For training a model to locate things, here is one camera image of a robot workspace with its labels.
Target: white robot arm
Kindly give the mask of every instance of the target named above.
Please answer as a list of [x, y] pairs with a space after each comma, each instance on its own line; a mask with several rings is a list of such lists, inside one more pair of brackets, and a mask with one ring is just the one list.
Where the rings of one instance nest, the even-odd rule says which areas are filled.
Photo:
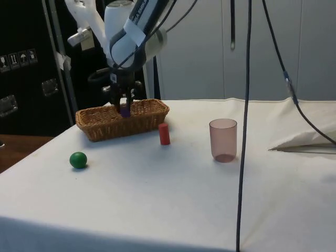
[[164, 29], [158, 29], [150, 38], [149, 35], [166, 8], [176, 0], [137, 0], [135, 3], [117, 0], [106, 7], [104, 21], [96, 10], [95, 0], [65, 2], [79, 26], [78, 33], [68, 39], [69, 43], [74, 46], [89, 36], [90, 29], [93, 31], [110, 67], [111, 103], [120, 111], [120, 98], [126, 97], [129, 110], [134, 71], [142, 68], [167, 42]]

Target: purple object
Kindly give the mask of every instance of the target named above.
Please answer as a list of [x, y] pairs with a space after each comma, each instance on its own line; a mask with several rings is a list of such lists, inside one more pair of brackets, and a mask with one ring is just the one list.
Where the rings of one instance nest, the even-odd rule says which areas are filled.
[[131, 111], [128, 110], [127, 105], [120, 106], [120, 114], [123, 118], [131, 117]]
[[229, 163], [237, 155], [237, 122], [217, 119], [210, 124], [211, 153], [221, 163]]

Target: black cabinet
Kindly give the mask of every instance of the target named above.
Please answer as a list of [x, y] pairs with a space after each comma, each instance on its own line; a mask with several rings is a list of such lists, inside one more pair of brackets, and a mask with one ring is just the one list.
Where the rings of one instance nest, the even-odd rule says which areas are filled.
[[72, 115], [42, 2], [1, 0], [0, 10], [0, 134], [58, 135]]

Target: black cable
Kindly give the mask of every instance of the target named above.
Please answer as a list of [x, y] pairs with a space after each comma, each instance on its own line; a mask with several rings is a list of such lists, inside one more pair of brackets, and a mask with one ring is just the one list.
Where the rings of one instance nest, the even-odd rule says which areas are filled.
[[273, 27], [272, 27], [272, 23], [271, 23], [271, 20], [269, 18], [269, 14], [268, 14], [268, 10], [267, 10], [267, 6], [266, 6], [266, 1], [265, 0], [262, 0], [262, 3], [263, 3], [263, 6], [264, 6], [264, 11], [265, 11], [265, 15], [266, 15], [266, 18], [267, 18], [267, 23], [268, 23], [268, 27], [269, 27], [269, 30], [271, 32], [271, 35], [272, 35], [272, 39], [273, 39], [273, 44], [274, 44], [274, 47], [275, 47], [275, 50], [277, 52], [277, 55], [278, 55], [278, 59], [279, 59], [279, 62], [280, 62], [280, 65], [281, 65], [281, 68], [282, 68], [282, 71], [284, 72], [284, 77], [285, 77], [285, 80], [286, 80], [286, 83], [288, 85], [288, 89], [291, 93], [291, 97], [292, 97], [292, 100], [296, 106], [296, 108], [298, 109], [300, 115], [302, 116], [302, 118], [307, 122], [307, 124], [309, 124], [316, 132], [318, 132], [322, 137], [324, 137], [325, 139], [327, 139], [329, 142], [333, 143], [336, 145], [336, 141], [331, 139], [329, 136], [327, 136], [326, 134], [324, 134], [322, 131], [320, 131], [306, 116], [305, 114], [302, 112], [301, 108], [300, 108], [300, 105], [299, 105], [299, 100], [295, 94], [295, 89], [292, 85], [292, 82], [288, 76], [288, 73], [285, 69], [285, 66], [284, 66], [284, 63], [282, 61], [282, 58], [281, 58], [281, 54], [280, 54], [280, 51], [279, 51], [279, 48], [278, 48], [278, 44], [277, 44], [277, 40], [275, 38], [275, 35], [274, 35], [274, 31], [273, 31]]
[[170, 28], [167, 29], [167, 33], [170, 32], [172, 29], [174, 29], [194, 8], [198, 0], [195, 0], [193, 4], [190, 6], [190, 8], [186, 11], [186, 13], [175, 23], [173, 24]]
[[263, 3], [262, 5], [264, 6], [264, 10], [265, 10], [265, 14], [266, 14], [266, 18], [267, 18], [267, 23], [268, 23], [268, 27], [269, 27], [269, 31], [271, 32], [271, 35], [272, 35], [275, 51], [277, 52], [278, 59], [279, 59], [282, 71], [285, 72], [286, 70], [285, 70], [284, 62], [282, 61], [282, 57], [281, 57], [281, 54], [280, 54], [280, 51], [279, 51], [278, 43], [277, 43], [277, 40], [275, 39], [274, 30], [273, 30], [273, 27], [272, 27], [271, 20], [269, 18], [269, 14], [268, 14], [268, 10], [267, 10], [267, 6], [266, 6], [265, 0], [262, 0], [262, 3]]
[[102, 83], [110, 79], [110, 69], [103, 68], [90, 74], [88, 77], [88, 83]]
[[131, 54], [128, 55], [128, 57], [119, 65], [114, 61], [114, 67], [118, 68], [122, 68], [122, 66], [138, 51], [140, 50], [143, 46], [146, 45], [146, 42], [154, 36], [154, 34], [161, 28], [161, 26], [164, 24], [164, 22], [167, 20], [168, 16], [170, 15], [170, 13], [172, 12], [174, 5], [176, 4], [177, 0], [174, 0], [172, 5], [170, 6], [168, 12], [166, 13], [166, 15], [164, 16], [164, 18], [162, 19], [162, 21], [160, 22], [160, 24], [158, 26], [155, 27], [155, 29], [153, 29], [153, 31], [146, 37], [146, 39], [142, 42], [142, 44], [137, 47]]
[[251, 29], [252, 29], [252, 0], [248, 1], [248, 28], [247, 28], [247, 45], [246, 45], [246, 90], [245, 90], [245, 109], [244, 109], [244, 126], [243, 126], [243, 146], [241, 148], [242, 159], [240, 161], [239, 174], [239, 192], [238, 192], [238, 214], [237, 214], [237, 234], [236, 234], [236, 251], [240, 252], [240, 222], [242, 218], [242, 201], [243, 201], [243, 182], [244, 182], [244, 165], [246, 152], [247, 136], [247, 115], [250, 94], [250, 48], [251, 48]]

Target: sticker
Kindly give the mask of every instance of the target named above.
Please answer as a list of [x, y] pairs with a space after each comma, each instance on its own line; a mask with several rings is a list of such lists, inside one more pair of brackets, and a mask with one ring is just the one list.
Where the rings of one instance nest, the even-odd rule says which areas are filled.
[[31, 63], [31, 64], [37, 63], [36, 50], [35, 49], [29, 49], [27, 52], [28, 52], [29, 63]]
[[21, 65], [22, 67], [24, 67], [24, 66], [28, 66], [28, 65], [29, 65], [29, 60], [28, 60], [28, 53], [27, 53], [27, 51], [19, 51], [19, 52], [18, 52], [18, 56], [19, 56], [20, 65]]
[[8, 60], [9, 60], [10, 66], [11, 66], [10, 68], [16, 69], [16, 68], [20, 67], [19, 57], [17, 56], [17, 53], [8, 54]]
[[9, 66], [7, 55], [0, 56], [0, 72], [10, 71], [11, 67]]

